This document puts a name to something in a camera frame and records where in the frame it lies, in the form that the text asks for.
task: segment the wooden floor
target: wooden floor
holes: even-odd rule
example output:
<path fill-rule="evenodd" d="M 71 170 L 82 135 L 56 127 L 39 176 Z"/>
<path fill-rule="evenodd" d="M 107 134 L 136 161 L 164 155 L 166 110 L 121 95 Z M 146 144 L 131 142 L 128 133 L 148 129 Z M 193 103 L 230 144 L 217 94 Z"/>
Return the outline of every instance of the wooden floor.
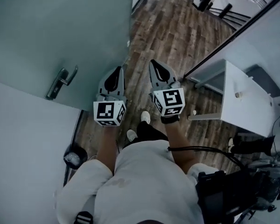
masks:
<path fill-rule="evenodd" d="M 151 125 L 165 132 L 160 115 L 148 94 L 151 89 L 148 63 L 157 59 L 170 65 L 178 77 L 189 71 L 216 46 L 232 34 L 232 30 L 192 6 L 192 0 L 144 0 L 132 15 L 130 54 L 126 62 L 126 96 L 128 106 L 119 128 L 118 144 L 127 142 L 128 129 L 135 130 L 141 112 L 149 111 Z M 227 140 L 236 128 L 222 121 L 188 121 L 193 110 L 198 113 L 218 112 L 222 97 L 210 90 L 193 89 L 194 84 L 182 82 L 186 107 L 181 115 L 181 127 L 191 145 L 227 149 Z M 85 112 L 77 133 L 76 142 L 89 157 L 97 153 L 103 128 L 93 121 L 93 114 Z M 237 169 L 221 154 L 198 152 L 202 163 L 226 170 Z"/>

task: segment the staircase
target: staircase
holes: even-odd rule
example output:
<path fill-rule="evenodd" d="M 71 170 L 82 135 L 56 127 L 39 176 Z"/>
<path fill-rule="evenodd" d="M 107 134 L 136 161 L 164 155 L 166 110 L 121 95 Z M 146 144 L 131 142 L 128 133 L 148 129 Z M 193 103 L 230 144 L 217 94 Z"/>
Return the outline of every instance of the staircase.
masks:
<path fill-rule="evenodd" d="M 265 0 L 194 0 L 193 5 L 238 30 L 266 6 Z"/>

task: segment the white sneaker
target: white sneaker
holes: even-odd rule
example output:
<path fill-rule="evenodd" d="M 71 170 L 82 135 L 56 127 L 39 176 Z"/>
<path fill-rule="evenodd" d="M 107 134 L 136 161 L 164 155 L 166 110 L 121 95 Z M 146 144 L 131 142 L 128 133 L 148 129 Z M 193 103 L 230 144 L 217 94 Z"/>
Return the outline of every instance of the white sneaker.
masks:
<path fill-rule="evenodd" d="M 126 133 L 127 139 L 132 142 L 134 139 L 138 138 L 136 132 L 132 129 L 129 129 Z"/>
<path fill-rule="evenodd" d="M 150 114 L 147 111 L 142 112 L 141 121 L 146 121 L 148 124 L 150 123 Z"/>
<path fill-rule="evenodd" d="M 233 138 L 228 139 L 228 152 L 231 153 L 231 148 L 234 147 Z"/>

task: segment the gray door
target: gray door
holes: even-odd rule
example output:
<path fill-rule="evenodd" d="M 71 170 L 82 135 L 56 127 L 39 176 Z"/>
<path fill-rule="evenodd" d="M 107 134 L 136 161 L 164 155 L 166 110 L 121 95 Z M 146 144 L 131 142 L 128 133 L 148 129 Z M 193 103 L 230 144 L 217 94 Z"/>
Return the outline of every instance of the gray door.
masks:
<path fill-rule="evenodd" d="M 78 72 L 55 102 L 91 110 L 98 82 L 128 54 L 132 0 L 0 0 L 0 82 L 45 98 L 61 68 Z"/>

